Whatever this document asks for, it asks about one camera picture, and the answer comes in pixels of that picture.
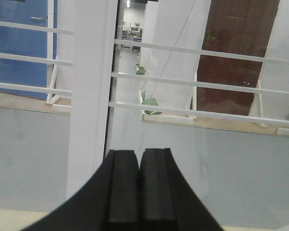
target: black rubber strip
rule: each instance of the black rubber strip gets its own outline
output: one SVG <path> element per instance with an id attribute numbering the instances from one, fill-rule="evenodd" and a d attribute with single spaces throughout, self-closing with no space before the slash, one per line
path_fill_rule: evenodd
<path id="1" fill-rule="evenodd" d="M 109 231 L 133 231 L 139 224 L 139 169 L 134 151 L 115 151 Z"/>
<path id="2" fill-rule="evenodd" d="M 176 231 L 164 149 L 146 149 L 141 160 L 142 230 Z"/>

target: white partition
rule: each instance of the white partition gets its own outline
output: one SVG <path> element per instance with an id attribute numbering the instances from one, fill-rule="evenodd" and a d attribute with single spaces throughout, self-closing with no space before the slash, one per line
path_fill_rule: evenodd
<path id="1" fill-rule="evenodd" d="M 156 18 L 158 15 L 158 2 L 148 1 L 145 9 L 144 16 L 144 31 L 142 42 L 153 43 Z M 141 48 L 141 60 L 140 66 L 143 66 L 145 69 L 149 69 L 151 49 L 142 47 Z"/>
<path id="2" fill-rule="evenodd" d="M 177 0 L 160 1 L 153 43 L 201 49 L 210 3 L 210 0 L 186 0 L 184 3 Z M 152 50 L 149 74 L 193 81 L 198 62 L 198 54 Z M 144 90 L 147 90 L 148 96 L 151 96 L 155 86 L 153 82 L 146 84 Z M 160 106 L 189 108 L 192 87 L 158 83 L 152 96 Z"/>

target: horizontal rail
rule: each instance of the horizontal rail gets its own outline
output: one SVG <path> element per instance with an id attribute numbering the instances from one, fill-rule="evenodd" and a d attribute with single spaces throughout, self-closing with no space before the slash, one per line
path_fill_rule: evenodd
<path id="1" fill-rule="evenodd" d="M 262 62 L 262 63 L 287 64 L 287 65 L 289 65 L 289 60 L 270 59 L 270 58 L 263 58 L 263 57 L 257 57 L 257 56 L 249 56 L 249 55 L 243 55 L 243 54 L 232 54 L 232 53 L 217 52 L 217 51 L 205 51 L 205 50 L 199 50 L 199 49 L 165 46 L 165 45 L 158 45 L 158 44 L 153 44 L 153 43 L 135 42 L 135 41 L 121 40 L 121 39 L 115 39 L 115 44 L 137 46 L 137 47 L 146 47 L 146 48 L 166 50 L 166 51 L 185 52 L 185 53 L 191 53 L 191 54 L 202 54 L 202 55 L 208 55 L 208 56 L 248 60 L 248 61 L 255 61 L 255 62 Z"/>
<path id="2" fill-rule="evenodd" d="M 55 59 L 46 59 L 46 58 L 39 58 L 39 57 L 32 57 L 32 56 L 24 56 L 18 54 L 6 54 L 0 53 L 1 59 L 11 59 L 11 60 L 19 60 L 25 62 L 33 62 L 33 63 L 42 63 L 42 64 L 56 64 L 61 66 L 73 66 L 72 62 L 67 61 L 60 61 Z"/>
<path id="3" fill-rule="evenodd" d="M 204 112 L 204 111 L 196 111 L 189 109 L 175 109 L 169 107 L 159 107 L 159 106 L 151 106 L 151 105 L 143 105 L 136 103 L 123 103 L 123 102 L 114 102 L 110 101 L 108 103 L 109 107 L 118 107 L 118 108 L 129 108 L 129 109 L 137 109 L 137 110 L 146 110 L 146 111 L 155 111 L 155 112 L 167 112 L 174 113 L 179 115 L 189 115 L 189 116 L 202 116 L 216 119 L 229 119 L 229 120 L 237 120 L 237 121 L 245 121 L 251 123 L 265 123 L 265 124 L 276 124 L 282 126 L 289 126 L 288 120 L 282 119 L 271 119 L 271 118 L 261 118 L 254 116 L 246 116 L 246 115 L 232 115 L 232 114 L 224 114 L 217 112 Z"/>
<path id="4" fill-rule="evenodd" d="M 65 35 L 74 35 L 74 31 L 72 30 L 61 30 L 57 28 L 48 28 L 43 26 L 32 26 L 27 24 L 21 24 L 21 23 L 10 23 L 10 22 L 3 22 L 0 21 L 0 26 L 5 27 L 13 27 L 13 28 L 19 28 L 19 29 L 27 29 L 27 30 L 35 30 L 35 31 L 45 31 L 50 33 L 57 33 L 57 34 L 65 34 Z"/>
<path id="5" fill-rule="evenodd" d="M 44 88 L 44 87 L 35 87 L 35 86 L 27 86 L 13 83 L 0 83 L 1 89 L 11 89 L 11 90 L 24 90 L 24 91 L 33 91 L 33 92 L 41 92 L 41 93 L 50 93 L 50 94 L 59 94 L 64 96 L 71 96 L 72 91 L 70 90 L 60 90 L 60 89 L 52 89 L 52 88 Z"/>
<path id="6" fill-rule="evenodd" d="M 144 76 L 144 75 L 131 75 L 131 74 L 125 74 L 125 73 L 112 72 L 111 76 L 117 77 L 117 78 L 146 80 L 146 81 L 152 81 L 152 82 L 184 85 L 184 86 L 191 86 L 191 87 L 211 88 L 211 89 L 220 89 L 220 90 L 233 90 L 233 91 L 240 91 L 240 92 L 257 93 L 257 94 L 289 95 L 288 91 L 248 88 L 248 87 L 232 86 L 232 85 L 218 84 L 218 83 L 193 82 L 193 81 L 175 80 L 175 79 L 167 79 L 167 78 L 157 78 L 157 77 L 150 77 L 150 76 Z"/>

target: beige floor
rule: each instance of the beige floor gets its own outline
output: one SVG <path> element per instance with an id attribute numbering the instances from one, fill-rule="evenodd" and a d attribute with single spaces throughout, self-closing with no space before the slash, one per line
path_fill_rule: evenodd
<path id="1" fill-rule="evenodd" d="M 187 116 L 167 114 L 167 113 L 163 113 L 158 116 L 163 116 L 163 115 L 177 116 L 179 118 L 178 120 L 176 118 L 173 118 L 173 120 L 170 123 L 165 122 L 168 124 L 197 127 L 197 128 L 211 128 L 211 129 L 218 129 L 218 130 L 240 131 L 240 132 L 263 134 L 263 135 L 276 135 L 276 136 L 287 137 L 287 135 L 277 135 L 276 130 L 277 128 L 289 128 L 286 126 L 277 126 L 277 125 L 267 125 L 266 128 L 261 128 L 255 123 L 250 123 L 250 122 L 207 118 L 207 117 L 199 117 L 199 116 L 196 119 L 194 119 L 193 122 L 189 122 L 188 124 L 182 124 L 179 122 L 181 121 L 181 118 L 186 118 L 189 120 L 191 120 L 191 118 L 188 118 Z M 154 118 L 152 116 L 152 119 L 150 119 L 150 115 L 145 115 L 145 117 L 143 116 L 143 120 L 147 122 L 163 123 L 163 118 L 156 119 L 156 117 Z"/>
<path id="2" fill-rule="evenodd" d="M 19 231 L 46 216 L 47 213 L 0 209 L 0 231 Z M 223 226 L 225 231 L 271 231 Z"/>
<path id="3" fill-rule="evenodd" d="M 71 105 L 71 100 L 60 99 L 57 102 L 57 104 Z M 10 108 L 10 109 L 19 109 L 19 110 L 34 111 L 34 112 L 65 114 L 65 113 L 53 110 L 51 105 L 46 105 L 45 100 L 31 99 L 27 97 L 21 97 L 21 96 L 5 94 L 5 93 L 0 93 L 0 108 Z"/>

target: door handle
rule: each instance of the door handle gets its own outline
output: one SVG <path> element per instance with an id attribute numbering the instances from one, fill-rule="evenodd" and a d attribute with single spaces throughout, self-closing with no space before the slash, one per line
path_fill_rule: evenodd
<path id="1" fill-rule="evenodd" d="M 34 20 L 39 20 L 39 21 L 42 21 L 42 22 L 44 22 L 44 17 L 40 17 L 40 18 L 38 18 L 38 17 L 30 17 L 31 19 L 34 19 Z"/>

